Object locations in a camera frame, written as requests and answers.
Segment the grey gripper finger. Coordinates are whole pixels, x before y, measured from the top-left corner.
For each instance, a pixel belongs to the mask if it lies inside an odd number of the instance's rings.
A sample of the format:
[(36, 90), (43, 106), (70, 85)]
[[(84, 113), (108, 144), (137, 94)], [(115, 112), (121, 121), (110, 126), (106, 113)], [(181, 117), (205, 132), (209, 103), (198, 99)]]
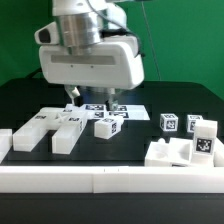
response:
[(108, 100), (106, 101), (106, 108), (108, 111), (116, 111), (118, 107), (118, 99), (116, 90), (114, 88), (108, 89)]
[(80, 96), (79, 90), (74, 85), (65, 85), (64, 88), (71, 99), (72, 105), (75, 105), (76, 99)]

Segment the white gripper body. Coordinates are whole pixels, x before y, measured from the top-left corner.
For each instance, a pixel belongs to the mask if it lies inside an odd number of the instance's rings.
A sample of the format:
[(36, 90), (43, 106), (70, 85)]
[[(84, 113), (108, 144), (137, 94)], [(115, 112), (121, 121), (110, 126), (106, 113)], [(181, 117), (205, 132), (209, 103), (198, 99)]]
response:
[(129, 90), (144, 80), (137, 40), (132, 36), (105, 38), (80, 56), (69, 54), (63, 46), (41, 46), (39, 57), (49, 83)]

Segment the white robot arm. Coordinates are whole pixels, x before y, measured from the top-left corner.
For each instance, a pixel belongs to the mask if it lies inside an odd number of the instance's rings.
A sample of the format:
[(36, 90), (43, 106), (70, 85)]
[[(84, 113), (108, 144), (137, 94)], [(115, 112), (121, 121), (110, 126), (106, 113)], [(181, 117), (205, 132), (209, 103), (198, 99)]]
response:
[(53, 0), (55, 20), (35, 32), (45, 79), (64, 85), (72, 99), (78, 86), (101, 88), (111, 111), (119, 91), (144, 79), (140, 41), (115, 1)]

